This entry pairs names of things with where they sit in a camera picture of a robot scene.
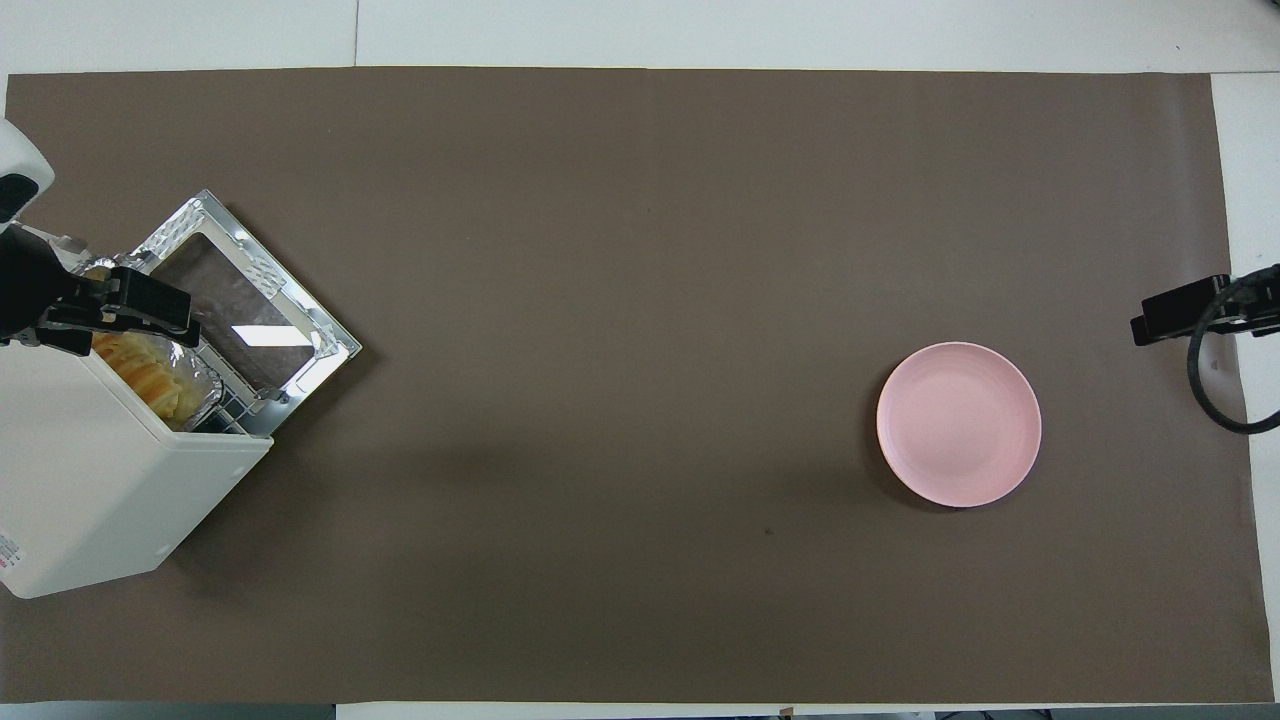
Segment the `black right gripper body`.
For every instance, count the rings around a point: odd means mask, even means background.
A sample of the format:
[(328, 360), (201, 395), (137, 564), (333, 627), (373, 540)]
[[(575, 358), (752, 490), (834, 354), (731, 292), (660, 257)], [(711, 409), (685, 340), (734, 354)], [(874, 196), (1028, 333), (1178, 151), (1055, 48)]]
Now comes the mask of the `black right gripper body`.
[(1279, 332), (1279, 265), (1271, 265), (1231, 282), (1229, 304), (1236, 305), (1230, 334), (1249, 333), (1262, 338)]

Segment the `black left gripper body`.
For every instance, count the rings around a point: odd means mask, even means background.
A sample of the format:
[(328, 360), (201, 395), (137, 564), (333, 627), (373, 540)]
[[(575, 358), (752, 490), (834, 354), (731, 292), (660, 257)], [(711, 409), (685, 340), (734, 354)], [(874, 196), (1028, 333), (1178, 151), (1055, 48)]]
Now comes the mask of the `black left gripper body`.
[(1, 345), (90, 352), (105, 288), (102, 281), (68, 272), (37, 234), (4, 229)]

